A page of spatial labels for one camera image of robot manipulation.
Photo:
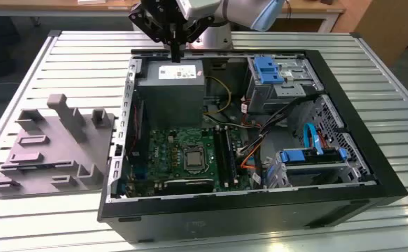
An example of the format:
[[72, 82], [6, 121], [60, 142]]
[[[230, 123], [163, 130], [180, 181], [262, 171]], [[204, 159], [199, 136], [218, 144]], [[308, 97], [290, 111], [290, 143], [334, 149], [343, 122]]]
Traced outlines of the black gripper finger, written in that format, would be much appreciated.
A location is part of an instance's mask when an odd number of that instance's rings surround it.
[[142, 6], [135, 6], [132, 8], [130, 20], [156, 43], [164, 44], [164, 48], [171, 51], [172, 62], [176, 62], [176, 47], [171, 37], [171, 31], [156, 23], [155, 19], [148, 16], [148, 12]]
[[200, 18], [191, 25], [187, 24], [187, 20], [182, 19], [176, 22], [176, 62], [182, 61], [183, 46], [187, 43], [192, 43], [204, 33], [206, 29], [215, 22], [214, 15]]

